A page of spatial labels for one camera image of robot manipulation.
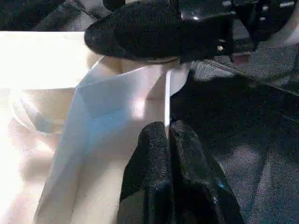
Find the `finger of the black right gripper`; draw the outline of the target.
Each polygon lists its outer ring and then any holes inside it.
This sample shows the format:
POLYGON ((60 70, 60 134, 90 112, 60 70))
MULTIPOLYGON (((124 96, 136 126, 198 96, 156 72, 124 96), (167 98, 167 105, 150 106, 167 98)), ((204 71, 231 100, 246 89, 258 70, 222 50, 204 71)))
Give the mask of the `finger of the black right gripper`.
POLYGON ((129 60, 180 55, 180 17, 176 0, 142 0, 126 4, 85 31, 96 54, 129 60))

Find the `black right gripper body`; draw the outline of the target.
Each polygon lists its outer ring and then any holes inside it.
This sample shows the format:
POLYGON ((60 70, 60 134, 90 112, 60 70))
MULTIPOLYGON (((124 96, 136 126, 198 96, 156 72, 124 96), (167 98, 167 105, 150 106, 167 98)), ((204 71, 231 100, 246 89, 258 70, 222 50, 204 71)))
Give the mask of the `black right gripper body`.
POLYGON ((295 15, 296 0, 180 0, 180 57, 191 62, 255 51, 295 15))

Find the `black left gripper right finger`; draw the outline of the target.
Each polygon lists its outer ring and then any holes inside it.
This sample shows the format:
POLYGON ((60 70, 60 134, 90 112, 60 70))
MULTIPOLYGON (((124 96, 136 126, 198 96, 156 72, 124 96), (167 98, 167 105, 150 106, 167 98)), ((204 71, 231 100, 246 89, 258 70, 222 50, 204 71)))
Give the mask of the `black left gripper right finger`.
POLYGON ((243 224, 224 171, 183 121, 170 126, 174 203, 179 224, 243 224))

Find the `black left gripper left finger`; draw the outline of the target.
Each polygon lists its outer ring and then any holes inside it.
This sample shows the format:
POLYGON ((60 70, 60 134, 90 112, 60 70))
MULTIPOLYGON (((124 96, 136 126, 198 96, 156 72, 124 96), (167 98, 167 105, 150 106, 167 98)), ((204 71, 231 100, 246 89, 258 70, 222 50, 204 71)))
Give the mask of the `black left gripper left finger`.
POLYGON ((171 162, 161 121, 146 125, 123 172, 118 224, 171 223, 171 162))

